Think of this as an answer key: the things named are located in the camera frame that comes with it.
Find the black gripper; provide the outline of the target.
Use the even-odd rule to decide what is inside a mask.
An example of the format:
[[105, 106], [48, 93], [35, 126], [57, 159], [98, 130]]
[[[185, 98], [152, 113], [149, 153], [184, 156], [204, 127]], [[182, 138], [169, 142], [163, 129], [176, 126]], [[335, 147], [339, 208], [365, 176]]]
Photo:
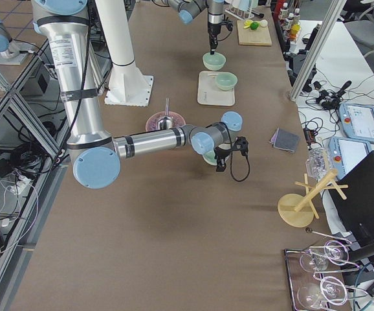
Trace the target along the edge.
[[229, 149], [222, 149], [215, 147], [215, 160], [216, 160], [216, 171], [224, 172], [226, 169], [226, 159], [232, 159], [233, 152], [241, 152], [248, 161], [248, 141], [245, 137], [238, 137]]
[[217, 41], [219, 41], [217, 36], [221, 33], [222, 27], [226, 27], [229, 33], [223, 39], [220, 39], [220, 41], [223, 41], [230, 36], [233, 31], [233, 23], [231, 21], [222, 21], [218, 24], [208, 23], [208, 35], [211, 55], [214, 55], [217, 49]]

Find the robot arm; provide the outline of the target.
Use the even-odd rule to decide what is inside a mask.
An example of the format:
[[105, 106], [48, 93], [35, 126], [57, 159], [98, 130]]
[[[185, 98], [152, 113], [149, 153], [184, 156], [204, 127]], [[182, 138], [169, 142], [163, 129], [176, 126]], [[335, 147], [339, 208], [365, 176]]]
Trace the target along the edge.
[[[123, 1], [97, 1], [98, 17], [112, 68], [106, 101], [147, 106], [153, 77], [136, 65]], [[216, 169], [232, 167], [234, 152], [248, 154], [239, 135], [243, 119], [228, 111], [206, 127], [182, 125], [135, 135], [113, 137], [103, 125], [98, 84], [89, 56], [91, 14], [87, 1], [33, 1], [35, 30], [46, 36], [69, 122], [69, 151], [75, 179], [84, 187], [101, 189], [114, 182], [123, 159], [190, 145], [200, 155], [213, 152]]]
[[177, 11], [180, 20], [185, 25], [191, 23], [201, 12], [207, 11], [207, 31], [211, 55], [215, 54], [219, 41], [229, 37], [228, 34], [225, 38], [218, 39], [222, 27], [226, 27], [230, 32], [233, 31], [233, 22], [225, 16], [225, 2], [223, 0], [168, 0], [163, 3]]

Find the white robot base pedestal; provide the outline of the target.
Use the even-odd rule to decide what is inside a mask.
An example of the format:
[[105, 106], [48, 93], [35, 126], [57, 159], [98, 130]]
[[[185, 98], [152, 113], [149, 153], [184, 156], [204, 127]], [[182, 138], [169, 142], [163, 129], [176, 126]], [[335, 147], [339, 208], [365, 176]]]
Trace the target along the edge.
[[113, 65], [105, 103], [148, 106], [153, 77], [136, 65], [124, 2], [99, 0], [96, 7]]

